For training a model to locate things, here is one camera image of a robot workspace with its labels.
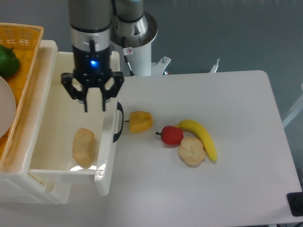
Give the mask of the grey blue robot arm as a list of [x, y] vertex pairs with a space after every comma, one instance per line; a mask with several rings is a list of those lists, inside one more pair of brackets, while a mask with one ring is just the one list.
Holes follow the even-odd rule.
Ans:
[[144, 13], [143, 1], [122, 1], [118, 9], [116, 0], [70, 0], [69, 19], [75, 68], [63, 73], [61, 83], [72, 99], [87, 105], [90, 88], [99, 88], [102, 108], [106, 101], [116, 97], [123, 82], [122, 72], [110, 68], [110, 28], [112, 16], [125, 22], [135, 22]]

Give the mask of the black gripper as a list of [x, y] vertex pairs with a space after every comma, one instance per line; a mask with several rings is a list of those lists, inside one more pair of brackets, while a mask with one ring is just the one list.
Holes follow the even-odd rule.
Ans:
[[72, 99], [84, 102], [87, 108], [87, 93], [90, 88], [99, 88], [102, 93], [102, 110], [106, 110], [106, 100], [116, 97], [124, 76], [120, 71], [113, 72], [110, 68], [110, 47], [101, 51], [84, 51], [72, 47], [74, 70], [72, 73], [61, 74], [61, 83]]

